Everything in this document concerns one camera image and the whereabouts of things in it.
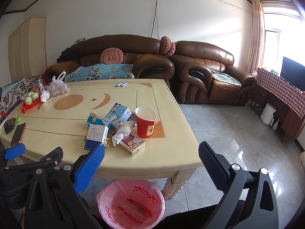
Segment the smartphone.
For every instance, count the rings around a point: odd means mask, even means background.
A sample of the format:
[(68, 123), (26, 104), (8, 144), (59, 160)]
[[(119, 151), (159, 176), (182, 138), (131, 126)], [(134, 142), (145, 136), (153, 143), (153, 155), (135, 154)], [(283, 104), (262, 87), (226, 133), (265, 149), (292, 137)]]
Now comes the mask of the smartphone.
[(15, 129), (14, 135), (12, 137), (12, 140), (10, 142), (10, 146), (15, 146), (15, 145), (19, 145), (21, 142), (21, 138), (23, 135), (23, 132), (26, 128), (26, 123), (22, 123), (20, 125), (18, 125)]

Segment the blue cartoon milk carton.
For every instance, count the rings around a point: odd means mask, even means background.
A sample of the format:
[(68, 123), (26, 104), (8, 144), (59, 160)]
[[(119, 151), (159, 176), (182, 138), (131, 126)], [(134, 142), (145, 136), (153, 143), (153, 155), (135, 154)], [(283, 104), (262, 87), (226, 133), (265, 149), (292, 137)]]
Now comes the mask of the blue cartoon milk carton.
[(105, 119), (116, 126), (118, 123), (126, 122), (132, 115), (130, 109), (119, 103), (115, 103), (107, 113)]

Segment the brown leather long sofa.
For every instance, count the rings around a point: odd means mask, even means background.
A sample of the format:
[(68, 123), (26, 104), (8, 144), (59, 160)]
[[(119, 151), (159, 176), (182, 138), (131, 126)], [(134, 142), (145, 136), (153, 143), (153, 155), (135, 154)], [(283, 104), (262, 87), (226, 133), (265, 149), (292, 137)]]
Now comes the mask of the brown leather long sofa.
[(104, 35), (78, 42), (62, 51), (56, 63), (47, 67), (43, 74), (48, 84), (62, 72), (71, 74), (79, 67), (95, 64), (127, 64), (132, 74), (140, 79), (163, 79), (166, 83), (173, 77), (175, 67), (161, 53), (160, 40), (137, 35)]

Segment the beige coffee table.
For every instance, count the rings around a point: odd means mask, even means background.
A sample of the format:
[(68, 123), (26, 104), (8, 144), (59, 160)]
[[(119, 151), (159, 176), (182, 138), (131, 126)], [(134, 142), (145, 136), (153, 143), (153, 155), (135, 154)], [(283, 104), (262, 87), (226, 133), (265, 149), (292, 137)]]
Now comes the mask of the beige coffee table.
[(21, 102), (8, 118), (25, 128), (18, 141), (37, 161), (55, 147), (72, 164), (85, 153), (86, 139), (111, 137), (130, 123), (125, 146), (110, 144), (96, 176), (106, 179), (166, 179), (163, 195), (173, 198), (202, 166), (198, 142), (174, 96), (161, 79), (69, 83), (69, 91), (45, 102)]

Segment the black orange small box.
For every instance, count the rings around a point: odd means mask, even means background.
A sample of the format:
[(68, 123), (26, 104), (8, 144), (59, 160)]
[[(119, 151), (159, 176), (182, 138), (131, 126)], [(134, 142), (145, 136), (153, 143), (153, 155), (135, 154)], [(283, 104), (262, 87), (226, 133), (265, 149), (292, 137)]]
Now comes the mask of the black orange small box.
[(128, 118), (128, 121), (136, 121), (136, 115), (135, 114), (131, 114)]

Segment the wooden tv cabinet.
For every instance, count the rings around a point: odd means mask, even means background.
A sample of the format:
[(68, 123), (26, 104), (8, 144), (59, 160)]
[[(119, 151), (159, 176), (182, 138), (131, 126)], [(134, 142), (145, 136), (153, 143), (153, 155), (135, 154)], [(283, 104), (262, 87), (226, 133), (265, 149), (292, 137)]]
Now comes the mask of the wooden tv cabinet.
[(283, 141), (287, 138), (291, 140), (298, 138), (304, 128), (304, 116), (299, 117), (286, 103), (257, 84), (254, 86), (251, 99), (253, 101), (252, 110), (264, 109), (267, 103), (277, 109), (274, 118), (279, 120), (280, 128), (284, 132)]

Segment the two small battery packs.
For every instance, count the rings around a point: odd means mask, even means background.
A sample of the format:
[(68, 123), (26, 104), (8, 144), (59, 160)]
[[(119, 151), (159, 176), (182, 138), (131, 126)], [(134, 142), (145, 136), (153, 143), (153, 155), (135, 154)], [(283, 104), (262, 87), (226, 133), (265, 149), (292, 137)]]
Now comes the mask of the two small battery packs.
[(124, 87), (128, 84), (128, 82), (120, 82), (120, 83), (117, 83), (115, 86), (116, 87)]

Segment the red tray with green apples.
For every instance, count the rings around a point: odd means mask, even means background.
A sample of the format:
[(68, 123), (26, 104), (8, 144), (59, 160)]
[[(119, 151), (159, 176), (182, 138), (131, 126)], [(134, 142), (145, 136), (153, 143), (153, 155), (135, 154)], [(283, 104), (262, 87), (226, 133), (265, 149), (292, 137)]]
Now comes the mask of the red tray with green apples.
[(21, 112), (26, 113), (30, 108), (33, 108), (40, 103), (40, 94), (37, 92), (29, 92), (22, 103)]

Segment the yellow snack wrapper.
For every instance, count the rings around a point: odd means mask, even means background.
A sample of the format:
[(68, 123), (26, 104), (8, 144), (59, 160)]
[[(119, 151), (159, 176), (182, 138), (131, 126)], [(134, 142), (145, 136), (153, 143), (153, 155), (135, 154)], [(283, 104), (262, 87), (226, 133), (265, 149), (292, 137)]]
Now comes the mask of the yellow snack wrapper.
[(112, 143), (112, 138), (107, 137), (105, 140), (105, 147), (109, 147), (111, 143)]

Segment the small white plastic bag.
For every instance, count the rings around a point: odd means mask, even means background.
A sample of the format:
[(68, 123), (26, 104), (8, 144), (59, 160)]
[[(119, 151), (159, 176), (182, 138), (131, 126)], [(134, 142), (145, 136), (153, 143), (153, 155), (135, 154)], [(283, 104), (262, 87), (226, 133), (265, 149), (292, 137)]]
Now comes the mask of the small white plastic bag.
[(43, 90), (40, 95), (41, 102), (45, 103), (50, 98), (50, 93), (47, 90)]

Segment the white blue medicine box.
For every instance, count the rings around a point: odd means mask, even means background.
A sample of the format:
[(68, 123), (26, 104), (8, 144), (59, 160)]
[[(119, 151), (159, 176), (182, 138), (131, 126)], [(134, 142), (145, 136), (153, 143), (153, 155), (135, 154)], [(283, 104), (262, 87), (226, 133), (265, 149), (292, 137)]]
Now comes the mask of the white blue medicine box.
[(89, 126), (89, 130), (85, 139), (85, 150), (93, 150), (98, 144), (106, 145), (109, 128), (107, 126), (94, 125)]

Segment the red paper cup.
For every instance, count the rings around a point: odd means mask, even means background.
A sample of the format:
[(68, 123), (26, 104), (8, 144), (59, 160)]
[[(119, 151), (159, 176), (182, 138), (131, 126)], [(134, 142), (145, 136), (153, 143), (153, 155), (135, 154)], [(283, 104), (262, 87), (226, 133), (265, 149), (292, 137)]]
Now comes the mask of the red paper cup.
[(149, 138), (153, 134), (157, 115), (151, 108), (138, 107), (135, 109), (137, 134), (140, 138)]

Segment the white tissue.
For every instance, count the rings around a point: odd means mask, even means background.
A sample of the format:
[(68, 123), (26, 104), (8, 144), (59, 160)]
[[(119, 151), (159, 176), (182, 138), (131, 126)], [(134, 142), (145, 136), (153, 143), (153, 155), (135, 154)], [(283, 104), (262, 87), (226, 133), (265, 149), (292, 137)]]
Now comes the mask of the white tissue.
[(118, 145), (125, 137), (131, 133), (131, 128), (136, 122), (133, 120), (118, 123), (116, 125), (116, 132), (112, 136), (113, 146)]

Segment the blue bear medicine box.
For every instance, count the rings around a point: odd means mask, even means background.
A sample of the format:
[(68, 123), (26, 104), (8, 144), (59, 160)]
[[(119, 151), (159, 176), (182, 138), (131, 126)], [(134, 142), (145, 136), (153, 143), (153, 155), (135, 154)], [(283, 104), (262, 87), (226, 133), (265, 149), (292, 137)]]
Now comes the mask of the blue bear medicine box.
[(95, 114), (94, 112), (90, 112), (87, 121), (85, 123), (85, 126), (89, 128), (90, 125), (100, 125), (110, 128), (112, 126), (112, 122), (109, 122), (108, 120)]

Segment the playing card box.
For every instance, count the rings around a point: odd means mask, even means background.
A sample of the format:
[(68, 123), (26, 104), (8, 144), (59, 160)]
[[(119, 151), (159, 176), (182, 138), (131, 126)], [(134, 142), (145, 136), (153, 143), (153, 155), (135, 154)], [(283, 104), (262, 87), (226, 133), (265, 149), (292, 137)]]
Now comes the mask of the playing card box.
[(144, 148), (145, 144), (145, 141), (131, 133), (119, 142), (119, 147), (134, 156)]

